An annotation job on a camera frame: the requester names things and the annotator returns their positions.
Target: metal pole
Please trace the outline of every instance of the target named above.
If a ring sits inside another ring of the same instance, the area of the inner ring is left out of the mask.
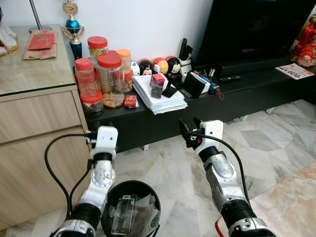
[[[38,13],[36,12],[36,8],[35,8],[33,0],[30,0],[30,4],[31,4],[32,10],[33,10],[33,14],[34,14],[35,20],[36,20],[36,24],[37,24],[39,30],[41,30],[42,27],[41,27],[39,16],[38,16]]]

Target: blue trophy ball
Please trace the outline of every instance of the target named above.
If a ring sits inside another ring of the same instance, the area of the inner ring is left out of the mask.
[[[78,33],[80,30],[80,24],[77,20],[67,20],[66,28],[69,30],[71,34]]]

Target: television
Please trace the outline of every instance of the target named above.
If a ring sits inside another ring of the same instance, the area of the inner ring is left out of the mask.
[[[315,0],[213,0],[196,65],[286,57]]]

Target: marble floor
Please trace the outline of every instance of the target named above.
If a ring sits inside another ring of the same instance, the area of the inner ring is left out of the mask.
[[[279,236],[312,236],[316,220],[315,106],[299,100],[277,107],[270,114],[258,112],[245,121],[237,118],[224,125],[223,139],[242,160],[257,215],[273,228],[282,221],[291,225],[279,227]],[[234,156],[225,147],[220,149],[238,172]],[[118,154],[115,170],[117,184],[140,180],[157,192],[161,203],[158,236],[218,236],[214,223],[220,214],[212,202],[202,162],[185,147],[181,136],[150,144],[145,152],[137,148]],[[0,237],[48,236],[63,222],[64,215],[64,209],[49,213],[0,231]],[[312,227],[302,232],[307,225]],[[97,236],[104,236],[102,229],[98,229]]]

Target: cabinet drawer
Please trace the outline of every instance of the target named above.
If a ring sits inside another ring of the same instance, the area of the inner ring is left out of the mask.
[[[56,137],[83,133],[81,127],[37,136],[0,146],[0,230],[66,205],[66,199],[48,173],[46,146]],[[86,171],[89,149],[84,138],[67,137],[52,145],[48,160],[52,170],[70,193]],[[78,187],[74,200],[88,187],[89,175]]]
[[[71,91],[0,103],[0,143],[81,124]]]

